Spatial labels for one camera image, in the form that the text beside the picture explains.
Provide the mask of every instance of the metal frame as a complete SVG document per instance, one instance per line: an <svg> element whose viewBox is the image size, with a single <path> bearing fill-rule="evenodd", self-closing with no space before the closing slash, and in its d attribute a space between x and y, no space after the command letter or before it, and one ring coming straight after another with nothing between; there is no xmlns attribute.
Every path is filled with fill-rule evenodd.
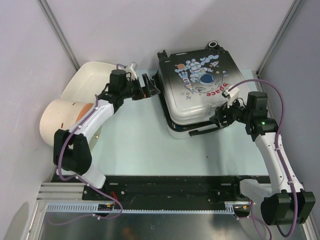
<svg viewBox="0 0 320 240"><path fill-rule="evenodd" d="M52 30L53 30L56 38L59 40L66 56L69 58L74 69L76 71L78 71L80 68L79 63L78 63L74 53L72 52L71 47L70 47L65 35L63 34L53 12L51 11L47 0L37 0L37 2L39 3L40 8L42 9L44 16L46 17L50 26L52 27Z"/></svg>

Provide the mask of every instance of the table surface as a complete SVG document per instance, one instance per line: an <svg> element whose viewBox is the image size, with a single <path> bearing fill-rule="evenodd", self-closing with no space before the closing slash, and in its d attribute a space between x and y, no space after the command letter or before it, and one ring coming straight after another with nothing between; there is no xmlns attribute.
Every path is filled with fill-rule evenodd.
<svg viewBox="0 0 320 240"><path fill-rule="evenodd" d="M73 220L83 213L47 212L53 223ZM258 227L266 239L268 232ZM290 226L282 226L285 233ZM284 240L276 226L270 227L273 240ZM261 240L251 219L237 221L224 214L122 214L112 220L85 217L63 226L44 222L39 240ZM297 225L290 240L306 240Z"/></svg>
<svg viewBox="0 0 320 240"><path fill-rule="evenodd" d="M253 78L251 70L240 71L245 79ZM155 73L137 71L140 76L145 72ZM256 90L254 83L249 88ZM91 153L93 163L105 175L268 175L244 124L235 122L216 132L175 139L168 132L157 96L126 99L102 125Z"/></svg>

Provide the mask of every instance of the sticker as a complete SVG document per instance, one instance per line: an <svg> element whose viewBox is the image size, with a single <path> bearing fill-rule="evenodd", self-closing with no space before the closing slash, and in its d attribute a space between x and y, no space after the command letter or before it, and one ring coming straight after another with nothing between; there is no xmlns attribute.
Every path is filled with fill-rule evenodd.
<svg viewBox="0 0 320 240"><path fill-rule="evenodd" d="M188 89L192 94L196 91L193 88L192 83L200 83L202 85L213 84L215 78L210 73L213 73L211 68L205 67L206 63L209 63L212 59L219 58L219 55L209 55L208 57L202 57L199 61L195 58L187 60L184 63L175 65L177 69L174 71L178 73L179 77L182 78L184 82L184 87Z"/></svg>
<svg viewBox="0 0 320 240"><path fill-rule="evenodd" d="M201 86L197 86L195 89L198 90L199 93L206 90L204 87L201 87Z"/></svg>
<svg viewBox="0 0 320 240"><path fill-rule="evenodd" d="M219 63L219 61L214 61L214 62L210 62L210 68L212 68L212 67L218 67L219 68L219 66L218 66L218 63Z"/></svg>

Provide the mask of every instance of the cable connector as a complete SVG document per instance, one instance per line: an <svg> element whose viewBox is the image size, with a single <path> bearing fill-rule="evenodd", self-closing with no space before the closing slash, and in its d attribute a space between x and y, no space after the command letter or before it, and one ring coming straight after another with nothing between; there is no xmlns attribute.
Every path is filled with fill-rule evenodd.
<svg viewBox="0 0 320 240"><path fill-rule="evenodd" d="M228 99L228 107L230 107L234 103L234 101L238 98L240 92L240 89L237 87L234 87L231 91L229 91L229 89L232 87L233 85L230 85L226 90L222 92L222 96Z"/></svg>

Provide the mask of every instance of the white wall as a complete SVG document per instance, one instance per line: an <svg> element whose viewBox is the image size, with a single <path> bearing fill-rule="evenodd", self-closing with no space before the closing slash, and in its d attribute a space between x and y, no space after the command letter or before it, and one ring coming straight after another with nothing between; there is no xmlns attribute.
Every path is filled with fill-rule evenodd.
<svg viewBox="0 0 320 240"><path fill-rule="evenodd" d="M0 32L0 239L18 240L53 169L41 115L75 71L36 0L0 1Z"/></svg>
<svg viewBox="0 0 320 240"><path fill-rule="evenodd" d="M316 197L314 214L320 224L320 1L304 1L262 78L280 88L285 101L282 140L297 177ZM281 104L267 88L278 120Z"/></svg>
<svg viewBox="0 0 320 240"><path fill-rule="evenodd" d="M240 68L256 70L293 0L48 0L79 64L157 68L157 52L217 40Z"/></svg>

